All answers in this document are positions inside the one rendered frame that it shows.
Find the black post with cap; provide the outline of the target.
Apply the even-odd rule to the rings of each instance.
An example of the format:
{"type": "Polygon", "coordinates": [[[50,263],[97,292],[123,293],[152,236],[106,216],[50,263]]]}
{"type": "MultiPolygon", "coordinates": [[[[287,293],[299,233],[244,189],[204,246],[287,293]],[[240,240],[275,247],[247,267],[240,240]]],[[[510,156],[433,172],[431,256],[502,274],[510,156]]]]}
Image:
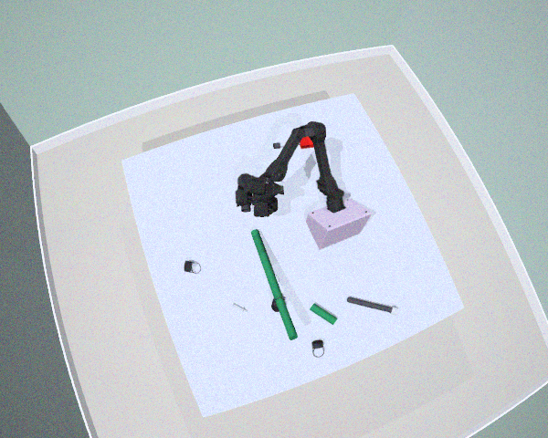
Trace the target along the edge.
{"type": "Polygon", "coordinates": [[[249,173],[244,173],[244,174],[241,174],[237,177],[237,185],[238,185],[238,188],[240,189],[244,189],[244,183],[246,181],[246,179],[249,177],[249,173]]]}

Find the short green tube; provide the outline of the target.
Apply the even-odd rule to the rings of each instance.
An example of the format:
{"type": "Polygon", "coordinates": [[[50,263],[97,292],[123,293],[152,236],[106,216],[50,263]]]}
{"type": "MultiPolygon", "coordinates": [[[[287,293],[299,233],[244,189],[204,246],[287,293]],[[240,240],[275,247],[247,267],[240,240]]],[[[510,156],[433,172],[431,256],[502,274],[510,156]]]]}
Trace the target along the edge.
{"type": "Polygon", "coordinates": [[[315,303],[312,305],[310,311],[315,313],[317,316],[324,318],[325,321],[330,322],[332,325],[334,325],[338,319],[332,314],[329,314],[329,312],[325,309],[318,307],[315,303]]]}

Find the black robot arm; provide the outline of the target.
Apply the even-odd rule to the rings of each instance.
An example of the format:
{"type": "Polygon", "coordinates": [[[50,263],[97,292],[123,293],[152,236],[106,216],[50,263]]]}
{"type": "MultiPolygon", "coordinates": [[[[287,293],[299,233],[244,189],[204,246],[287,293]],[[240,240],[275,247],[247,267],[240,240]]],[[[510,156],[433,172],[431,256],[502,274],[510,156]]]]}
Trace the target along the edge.
{"type": "MultiPolygon", "coordinates": [[[[293,129],[278,158],[259,177],[250,174],[244,183],[244,191],[261,195],[266,200],[272,199],[277,194],[284,194],[283,185],[275,182],[281,182],[285,178],[290,159],[303,137],[309,137],[314,146],[320,174],[319,180],[315,181],[319,191],[326,195],[327,210],[336,213],[345,209],[344,193],[338,188],[337,182],[332,176],[325,148],[326,126],[318,121],[310,121],[307,125],[293,129]]],[[[273,209],[269,207],[268,203],[262,203],[259,199],[253,201],[252,205],[254,205],[255,217],[269,217],[273,214],[273,209]]]]}

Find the green long cylindrical rod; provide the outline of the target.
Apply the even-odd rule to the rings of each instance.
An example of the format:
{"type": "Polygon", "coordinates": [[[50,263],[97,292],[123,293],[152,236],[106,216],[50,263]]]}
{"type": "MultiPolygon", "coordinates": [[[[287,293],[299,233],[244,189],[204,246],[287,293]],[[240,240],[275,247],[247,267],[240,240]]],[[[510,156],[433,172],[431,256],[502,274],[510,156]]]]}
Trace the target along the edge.
{"type": "Polygon", "coordinates": [[[274,274],[272,266],[269,262],[269,257],[267,255],[265,246],[263,245],[263,242],[262,242],[261,236],[259,234],[259,231],[257,229],[252,230],[251,235],[252,235],[254,244],[257,248],[258,256],[259,256],[260,262],[263,266],[263,269],[265,271],[265,274],[266,274],[267,280],[269,282],[269,286],[270,286],[271,292],[273,294],[273,297],[274,297],[274,299],[277,298],[275,300],[275,302],[278,306],[279,313],[280,313],[282,321],[285,325],[285,330],[287,332],[289,340],[295,340],[295,339],[298,338],[298,334],[297,334],[297,331],[294,328],[294,325],[293,325],[292,320],[290,318],[288,307],[286,305],[286,302],[284,300],[282,292],[280,291],[279,283],[278,283],[277,278],[274,274]],[[281,298],[279,298],[279,297],[281,297],[281,298]]]}

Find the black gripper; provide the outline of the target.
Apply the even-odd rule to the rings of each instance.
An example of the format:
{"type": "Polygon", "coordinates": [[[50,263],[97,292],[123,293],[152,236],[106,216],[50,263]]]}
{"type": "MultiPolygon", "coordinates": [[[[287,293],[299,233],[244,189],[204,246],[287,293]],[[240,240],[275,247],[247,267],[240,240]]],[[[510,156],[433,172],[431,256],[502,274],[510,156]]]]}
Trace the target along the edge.
{"type": "Polygon", "coordinates": [[[248,193],[246,193],[244,189],[238,188],[235,190],[235,203],[237,204],[237,207],[240,205],[244,206],[247,202],[252,203],[257,199],[259,199],[262,203],[268,203],[269,207],[273,209],[273,213],[278,210],[278,198],[276,197],[266,200],[261,195],[253,194],[252,197],[248,196],[248,193]]]}

